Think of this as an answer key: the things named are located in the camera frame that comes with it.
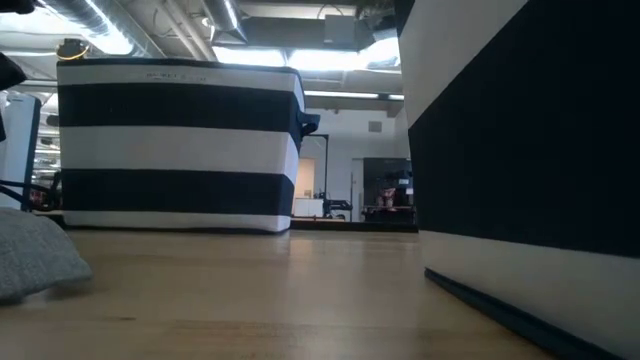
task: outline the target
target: gray fabric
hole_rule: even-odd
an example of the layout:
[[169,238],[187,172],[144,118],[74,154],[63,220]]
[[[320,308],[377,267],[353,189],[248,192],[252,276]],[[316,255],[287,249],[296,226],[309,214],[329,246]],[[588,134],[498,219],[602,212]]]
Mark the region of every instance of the gray fabric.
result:
[[0,208],[0,299],[91,278],[67,234],[53,221]]

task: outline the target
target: striped storage box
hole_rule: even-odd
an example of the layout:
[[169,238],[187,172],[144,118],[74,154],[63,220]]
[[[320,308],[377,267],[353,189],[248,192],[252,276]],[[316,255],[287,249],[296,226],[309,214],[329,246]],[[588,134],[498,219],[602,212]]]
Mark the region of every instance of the striped storage box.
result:
[[58,64],[65,222],[289,228],[304,114],[289,68],[169,59]]

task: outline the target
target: wooden table surface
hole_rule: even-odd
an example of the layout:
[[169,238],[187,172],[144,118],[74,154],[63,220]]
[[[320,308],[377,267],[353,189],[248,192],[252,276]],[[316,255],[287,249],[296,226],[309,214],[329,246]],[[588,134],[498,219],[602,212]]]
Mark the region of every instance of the wooden table surface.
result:
[[0,359],[548,359],[423,277],[416,234],[70,233],[95,278],[0,307]]

